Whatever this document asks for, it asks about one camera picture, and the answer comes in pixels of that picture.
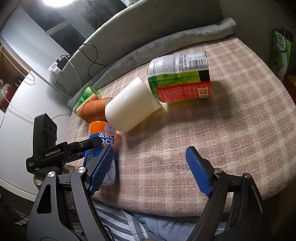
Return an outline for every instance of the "pink plaid fabric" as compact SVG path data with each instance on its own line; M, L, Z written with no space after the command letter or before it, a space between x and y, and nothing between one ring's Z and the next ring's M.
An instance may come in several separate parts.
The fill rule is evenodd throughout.
M186 164L185 150L191 145L228 174L251 173L264 199L295 177L296 108L282 83L234 36L176 53L201 50L208 58L212 99L162 103L163 108L121 133L115 185L102 187L95 198L145 213L200 214L207 198ZM116 96L137 76L147 83L147 67L101 88L102 97ZM88 124L72 114L67 141L83 140L87 133Z

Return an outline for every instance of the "blue gripper pad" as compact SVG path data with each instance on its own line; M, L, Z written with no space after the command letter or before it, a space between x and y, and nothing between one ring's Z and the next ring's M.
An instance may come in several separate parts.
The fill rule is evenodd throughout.
M110 146L101 161L98 163L93 175L91 176L91 182L88 189L91 196L94 194L94 192L100 190L104 178L111 167L113 156L114 151L112 146Z
M186 161L201 192L211 196L210 177L196 158L191 148L186 149Z

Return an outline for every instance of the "white cylinder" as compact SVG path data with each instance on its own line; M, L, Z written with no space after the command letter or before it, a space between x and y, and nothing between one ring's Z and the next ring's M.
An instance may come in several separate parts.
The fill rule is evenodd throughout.
M118 131L130 131L161 107L149 87L135 78L105 108L107 121Z

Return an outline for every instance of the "gray upholstered backrest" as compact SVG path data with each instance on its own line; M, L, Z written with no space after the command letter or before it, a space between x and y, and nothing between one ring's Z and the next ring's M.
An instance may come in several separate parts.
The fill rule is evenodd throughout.
M99 52L97 63L110 65L135 49L164 36L180 31L207 26L222 20L218 0L141 0L121 11L87 40ZM96 57L90 45L81 47L90 59ZM82 85L91 78L87 70L91 62L80 51L71 58ZM94 76L102 66L93 65L90 75ZM73 96L80 83L72 66L67 63L54 83L59 89Z

